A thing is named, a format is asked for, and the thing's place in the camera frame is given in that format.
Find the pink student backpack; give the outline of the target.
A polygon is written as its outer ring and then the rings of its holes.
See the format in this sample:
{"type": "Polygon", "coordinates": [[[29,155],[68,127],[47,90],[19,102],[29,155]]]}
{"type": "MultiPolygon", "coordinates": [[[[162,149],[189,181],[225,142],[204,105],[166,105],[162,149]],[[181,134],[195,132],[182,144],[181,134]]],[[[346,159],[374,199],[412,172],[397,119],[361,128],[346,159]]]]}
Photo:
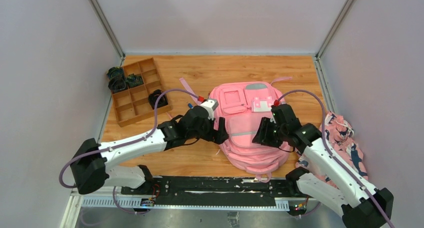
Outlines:
{"type": "Polygon", "coordinates": [[[285,100],[273,83],[235,82],[215,87],[209,94],[218,102],[214,111],[217,119],[225,119],[228,139],[220,144],[227,159],[237,168],[255,175],[266,183],[272,172],[283,165],[292,147],[283,142],[278,148],[253,143],[263,117],[272,118],[271,106],[275,100],[285,100]]]}

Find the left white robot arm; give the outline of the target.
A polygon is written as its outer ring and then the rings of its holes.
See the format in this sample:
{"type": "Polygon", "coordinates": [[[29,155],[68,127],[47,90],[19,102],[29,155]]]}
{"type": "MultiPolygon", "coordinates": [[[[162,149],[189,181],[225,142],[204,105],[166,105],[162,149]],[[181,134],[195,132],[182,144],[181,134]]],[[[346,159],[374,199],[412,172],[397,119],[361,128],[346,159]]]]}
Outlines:
{"type": "Polygon", "coordinates": [[[222,144],[229,136],[223,117],[218,119],[218,128],[214,128],[218,106],[217,100],[208,99],[145,133],[113,142],[85,140],[70,163],[78,193],[86,195],[102,187],[128,187],[142,195],[149,194],[153,181],[147,167],[121,164],[142,155],[186,146],[190,139],[222,144]]]}

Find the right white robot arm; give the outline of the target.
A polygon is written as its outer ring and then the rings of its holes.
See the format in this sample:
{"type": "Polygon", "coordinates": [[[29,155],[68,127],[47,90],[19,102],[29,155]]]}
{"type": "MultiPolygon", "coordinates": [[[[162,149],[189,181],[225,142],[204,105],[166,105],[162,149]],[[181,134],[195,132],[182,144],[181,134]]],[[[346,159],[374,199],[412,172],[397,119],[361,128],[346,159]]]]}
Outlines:
{"type": "Polygon", "coordinates": [[[335,186],[299,167],[286,175],[286,192],[292,197],[309,195],[337,213],[347,228],[381,228],[391,223],[394,197],[365,180],[330,147],[315,125],[302,125],[288,104],[270,106],[272,117],[261,119],[254,143],[279,147],[283,142],[297,149],[327,175],[335,186]]]}

